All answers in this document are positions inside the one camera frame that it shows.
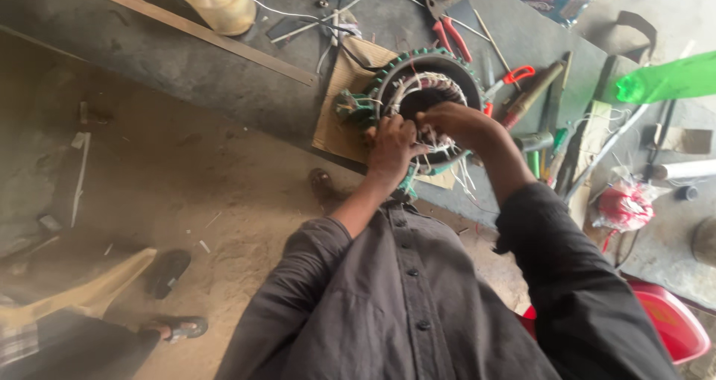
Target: packaging box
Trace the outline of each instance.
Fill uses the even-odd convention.
[[[565,28],[571,28],[577,17],[594,0],[521,0],[542,15]]]

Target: dusty floor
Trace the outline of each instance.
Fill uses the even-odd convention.
[[[683,11],[680,5],[686,2],[690,7]],[[696,40],[694,53],[712,50],[714,30],[706,17],[716,12],[713,6],[708,0],[598,0],[574,29],[619,53],[641,44],[641,37],[607,25],[620,9],[639,12],[659,29],[655,61],[662,62],[676,58],[690,39]],[[0,255],[40,238],[33,226],[40,212],[69,226],[82,153],[68,145],[77,131],[92,132],[77,226],[44,249],[39,261],[26,268],[27,275],[57,267],[77,273],[92,262],[94,269],[70,278],[81,282],[102,271],[98,261],[111,265],[141,247],[191,251],[190,267],[164,301],[147,296],[140,278],[112,303],[105,318],[137,329],[156,315],[206,316],[207,334],[160,344],[136,378],[211,379],[233,327],[278,261],[284,240],[301,222],[321,214],[307,173],[323,167],[346,190],[361,176],[21,39],[1,34],[0,47],[0,158],[10,167],[0,169]],[[81,100],[109,123],[80,126],[75,117]],[[490,251],[496,233],[477,234],[472,222],[429,204],[417,206],[456,231],[468,228],[461,239],[478,270],[510,308],[524,309],[528,298],[519,269],[510,257]],[[109,244],[113,247],[103,256]],[[709,327],[716,333],[716,326]],[[685,374],[712,375],[714,359],[714,354],[704,357]]]
[[[65,140],[64,158],[53,176],[57,188],[44,209],[43,200],[37,201],[35,213],[50,212],[69,226],[82,152],[67,145],[76,131],[89,131],[76,227],[38,252],[23,275],[48,277],[52,272],[52,280],[40,282],[58,290],[54,278],[80,283],[142,247],[159,253],[189,250],[192,263],[165,300],[145,294],[140,277],[112,303],[105,319],[137,329],[157,315],[204,315],[210,322],[207,334],[175,345],[161,343],[136,378],[212,378],[233,327],[278,262],[285,239],[301,222],[321,215],[307,184],[308,172],[322,167],[337,187],[348,191],[362,177],[209,110],[21,39],[2,36],[0,44],[23,46],[24,57],[51,59],[45,72],[38,68],[37,77],[65,76],[62,92],[76,93],[77,101],[87,101],[90,112],[107,121],[80,125],[76,103],[63,103],[65,119],[53,126]],[[53,87],[38,85],[26,95],[56,92]],[[28,184],[15,190],[31,188]],[[29,200],[34,195],[19,197]],[[426,203],[417,206],[456,231],[467,228],[461,239],[478,270],[510,308],[524,310],[529,300],[520,270],[511,257],[490,251],[496,233],[483,229],[477,234],[473,222]],[[109,244],[113,246],[105,257]],[[70,278],[65,273],[69,268],[74,275]]]

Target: sandal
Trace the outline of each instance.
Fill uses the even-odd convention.
[[[209,329],[209,321],[199,316],[165,317],[156,320],[158,323],[166,324],[172,330],[172,335],[164,340],[175,343],[180,339],[198,338]],[[196,327],[192,329],[182,328],[182,324],[193,323]]]

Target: scissors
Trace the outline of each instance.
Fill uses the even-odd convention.
[[[485,114],[488,117],[492,117],[493,112],[493,100],[495,99],[495,94],[497,91],[500,90],[505,84],[515,83],[519,81],[522,78],[531,77],[535,74],[535,69],[532,68],[530,65],[523,65],[522,67],[516,68],[509,73],[507,73],[502,79],[495,82],[490,86],[490,89],[488,89],[485,92]],[[492,63],[488,62],[488,75],[491,75],[492,78],[490,81],[494,80],[494,74],[492,72]]]
[[[470,51],[468,51],[468,46],[465,44],[462,36],[460,36],[460,33],[452,26],[452,18],[443,12],[444,7],[438,6],[435,0],[425,0],[425,6],[430,10],[430,14],[433,15],[433,18],[435,18],[433,31],[437,33],[437,38],[443,44],[443,47],[452,53],[450,42],[448,42],[448,37],[445,35],[445,31],[447,31],[455,43],[458,44],[458,48],[462,53],[462,59],[468,63],[472,62],[472,56],[470,55]]]

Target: red chair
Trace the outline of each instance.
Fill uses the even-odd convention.
[[[629,286],[649,315],[664,347],[674,364],[698,358],[709,351],[711,340],[689,309],[661,286],[640,281],[629,281]],[[537,312],[530,306],[518,319],[527,332],[535,336],[534,319]]]

